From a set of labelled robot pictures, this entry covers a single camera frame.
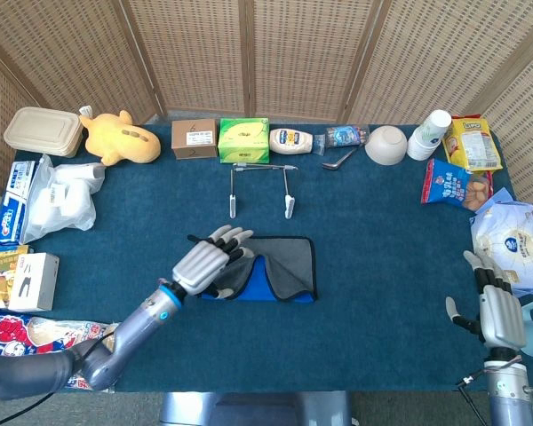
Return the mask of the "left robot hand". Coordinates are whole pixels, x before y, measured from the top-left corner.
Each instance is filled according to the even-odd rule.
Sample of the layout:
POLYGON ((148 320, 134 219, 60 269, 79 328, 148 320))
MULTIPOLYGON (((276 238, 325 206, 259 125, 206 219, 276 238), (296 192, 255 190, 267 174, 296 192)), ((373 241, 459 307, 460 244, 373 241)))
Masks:
POLYGON ((243 243, 254 232, 222 225, 195 245, 172 268, 172 282, 190 296, 204 292, 221 272, 243 257, 252 256, 243 243))

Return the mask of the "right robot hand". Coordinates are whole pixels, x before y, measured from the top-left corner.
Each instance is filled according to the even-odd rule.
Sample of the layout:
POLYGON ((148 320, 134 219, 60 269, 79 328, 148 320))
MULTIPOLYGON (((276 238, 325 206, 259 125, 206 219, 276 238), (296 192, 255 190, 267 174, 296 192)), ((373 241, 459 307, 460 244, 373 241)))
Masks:
POLYGON ((519 299, 513 294, 508 277, 499 265, 485 253, 463 252, 471 266, 479 301, 479 318, 467 319, 457 311, 456 302, 445 298, 450 321, 477 335, 488 349, 506 348, 519 351, 527 338, 519 299))

